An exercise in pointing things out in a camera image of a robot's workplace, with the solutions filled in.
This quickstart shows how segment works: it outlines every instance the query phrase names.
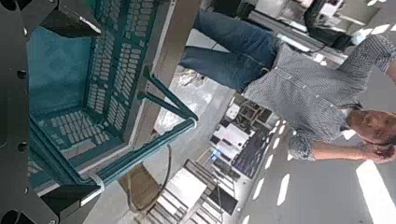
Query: plastic crate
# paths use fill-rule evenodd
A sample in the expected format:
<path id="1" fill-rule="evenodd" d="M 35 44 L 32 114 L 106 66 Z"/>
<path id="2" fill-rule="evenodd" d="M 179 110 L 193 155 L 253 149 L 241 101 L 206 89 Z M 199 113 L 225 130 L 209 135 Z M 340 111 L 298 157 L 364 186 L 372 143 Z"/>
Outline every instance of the plastic crate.
<path id="1" fill-rule="evenodd" d="M 137 88 L 157 8 L 154 0 L 100 0 L 95 9 L 102 25 L 99 37 L 66 39 L 35 31 L 28 47 L 31 148 L 56 148 L 78 170 L 128 144 L 139 109 L 136 101 L 159 99 L 138 97 Z M 164 88 L 157 79 L 146 78 Z M 40 168 L 50 165 L 38 163 L 30 160 L 34 188 L 51 180 Z"/>

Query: floor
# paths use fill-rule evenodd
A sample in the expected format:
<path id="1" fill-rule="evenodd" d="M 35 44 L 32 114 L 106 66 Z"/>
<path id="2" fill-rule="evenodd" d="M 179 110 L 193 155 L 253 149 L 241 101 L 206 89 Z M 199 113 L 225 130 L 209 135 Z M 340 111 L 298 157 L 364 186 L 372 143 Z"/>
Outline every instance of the floor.
<path id="1" fill-rule="evenodd" d="M 214 42 L 196 31 L 191 32 L 188 45 L 211 48 Z M 215 49 L 224 50 L 221 46 Z M 190 84 L 183 86 L 180 76 L 176 75 L 171 83 L 173 91 L 200 118 L 196 129 L 182 134 L 172 143 L 173 162 L 172 174 L 179 170 L 186 159 L 196 160 L 209 147 L 209 138 L 215 130 L 218 121 L 227 109 L 232 99 L 233 91 L 220 86 L 212 80 L 205 80 L 202 85 Z M 171 128 L 181 119 L 167 111 L 162 111 L 157 119 L 156 130 L 159 133 Z M 161 150 L 144 161 L 145 166 L 157 182 L 162 183 L 167 169 L 167 150 Z M 85 224 L 100 223 L 132 223 L 134 214 L 129 212 L 126 194 L 118 182 L 110 185 L 102 194 L 96 206 L 88 215 Z"/>

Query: teal plastic crate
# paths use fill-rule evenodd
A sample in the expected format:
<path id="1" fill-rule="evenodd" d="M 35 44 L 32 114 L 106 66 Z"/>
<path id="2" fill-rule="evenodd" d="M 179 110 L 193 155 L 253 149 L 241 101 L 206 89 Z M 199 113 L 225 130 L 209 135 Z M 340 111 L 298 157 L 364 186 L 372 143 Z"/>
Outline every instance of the teal plastic crate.
<path id="1" fill-rule="evenodd" d="M 175 107 L 151 94 L 139 92 L 139 80 L 146 78 L 165 94 L 169 93 L 168 97 L 175 98 L 158 79 L 149 75 L 147 67 L 143 71 L 159 3 L 154 0 L 101 0 L 94 5 L 92 11 L 102 25 L 101 36 L 67 39 L 39 28 L 28 44 L 33 149 L 29 173 L 35 188 L 48 185 L 54 177 L 56 182 L 64 184 L 70 184 L 73 178 L 85 181 L 76 177 L 78 174 L 72 170 L 69 173 L 75 177 L 70 178 L 69 173 L 62 176 L 63 168 L 58 167 L 58 163 L 62 165 L 63 159 L 56 161 L 58 163 L 41 160 L 35 151 L 48 153 L 56 149 L 74 170 L 97 161 L 108 152 L 127 145 L 142 98 L 182 118 L 197 120 L 177 99 L 174 99 Z M 144 159 L 149 154 L 143 153 L 144 150 L 158 148 L 192 124 L 188 121 L 164 138 L 139 149 L 141 154 L 131 153 L 122 161 L 127 164 Z M 102 178 L 112 181 L 125 173 L 126 165 L 109 167 L 102 172 Z"/>

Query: jeans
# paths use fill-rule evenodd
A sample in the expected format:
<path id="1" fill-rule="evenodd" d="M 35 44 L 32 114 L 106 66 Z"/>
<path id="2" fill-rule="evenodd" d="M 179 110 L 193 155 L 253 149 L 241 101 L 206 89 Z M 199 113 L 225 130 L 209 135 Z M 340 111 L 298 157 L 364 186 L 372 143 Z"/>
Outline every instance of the jeans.
<path id="1" fill-rule="evenodd" d="M 278 38 L 261 27 L 219 13 L 200 11 L 193 28 L 230 52 L 186 47 L 179 62 L 184 68 L 237 91 L 244 90 L 272 68 Z"/>

